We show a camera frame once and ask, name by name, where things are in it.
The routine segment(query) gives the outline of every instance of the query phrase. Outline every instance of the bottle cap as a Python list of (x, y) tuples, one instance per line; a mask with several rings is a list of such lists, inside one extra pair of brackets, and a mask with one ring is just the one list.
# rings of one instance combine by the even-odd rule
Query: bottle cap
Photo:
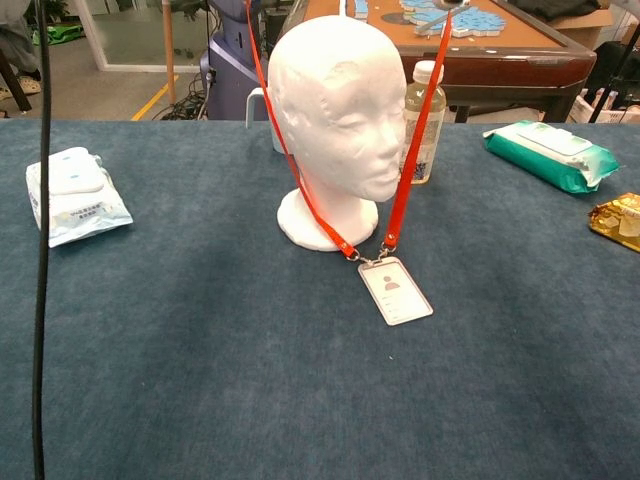
[[(416, 66), (413, 68), (413, 80), (418, 83), (429, 83), (429, 79), (431, 78), (431, 74), (433, 73), (433, 69), (436, 66), (436, 62), (433, 60), (422, 60), (416, 63)], [(438, 77), (438, 83), (442, 82), (442, 77), (444, 76), (444, 65), (440, 69), (440, 76)]]

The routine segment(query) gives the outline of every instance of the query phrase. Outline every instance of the plastic water bottle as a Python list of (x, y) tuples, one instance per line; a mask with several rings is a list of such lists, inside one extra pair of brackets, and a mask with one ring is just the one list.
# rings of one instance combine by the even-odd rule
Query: plastic water bottle
[[(407, 152), (409, 151), (409, 145), (411, 145), (411, 139), (413, 138), (413, 132), (416, 129), (416, 123), (418, 122), (418, 116), (420, 115), (422, 104), (427, 96), (429, 79), (431, 78), (435, 64), (436, 62), (431, 60), (423, 60), (416, 63), (413, 70), (413, 83), (409, 84), (407, 87), (407, 96), (405, 98), (407, 135), (405, 137), (404, 149), (402, 151), (400, 170), (404, 168), (404, 161), (407, 157)], [(440, 85), (443, 75), (444, 66), (440, 69), (438, 85)], [(420, 152), (418, 153), (418, 159), (416, 161), (416, 170), (413, 174), (413, 180), (411, 183), (426, 183), (431, 176), (433, 158), (436, 154), (436, 146), (438, 145), (438, 138), (440, 137), (440, 129), (442, 128), (442, 122), (444, 121), (446, 106), (447, 99), (444, 95), (444, 91), (440, 86), (438, 86), (433, 94), (433, 101), (431, 102), (427, 125), (424, 129), (422, 142), (420, 143)]]

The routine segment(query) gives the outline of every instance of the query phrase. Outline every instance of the blue carpet table cover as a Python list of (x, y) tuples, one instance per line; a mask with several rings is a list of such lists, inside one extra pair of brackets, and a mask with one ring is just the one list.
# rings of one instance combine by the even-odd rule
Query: blue carpet table cover
[[(294, 184), (266, 125), (54, 123), (135, 223), (52, 250), (47, 478), (640, 478), (640, 255), (587, 227), (640, 191), (640, 129), (567, 126), (621, 164), (573, 197), (486, 152), (488, 128), (443, 129), (399, 251), (435, 314), (390, 328), (354, 264), (280, 232)], [(38, 134), (0, 122), (8, 480), (32, 478)]]

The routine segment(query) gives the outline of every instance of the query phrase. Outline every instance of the green wet wipes pack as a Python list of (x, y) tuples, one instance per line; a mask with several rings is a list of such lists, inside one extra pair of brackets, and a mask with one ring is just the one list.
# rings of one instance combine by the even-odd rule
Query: green wet wipes pack
[(569, 193), (588, 193), (618, 169), (606, 148), (540, 122), (484, 133), (487, 150)]

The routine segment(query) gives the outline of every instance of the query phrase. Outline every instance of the green bag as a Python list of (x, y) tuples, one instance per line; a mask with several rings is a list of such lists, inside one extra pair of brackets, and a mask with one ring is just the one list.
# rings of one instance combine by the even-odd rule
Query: green bag
[(606, 148), (539, 122), (485, 132), (487, 150), (569, 193), (588, 193), (619, 165)]
[[(47, 27), (47, 34), (49, 45), (57, 45), (84, 37), (84, 29), (82, 25), (56, 25)], [(40, 35), (37, 30), (33, 32), (32, 41), (34, 45), (40, 45)]]

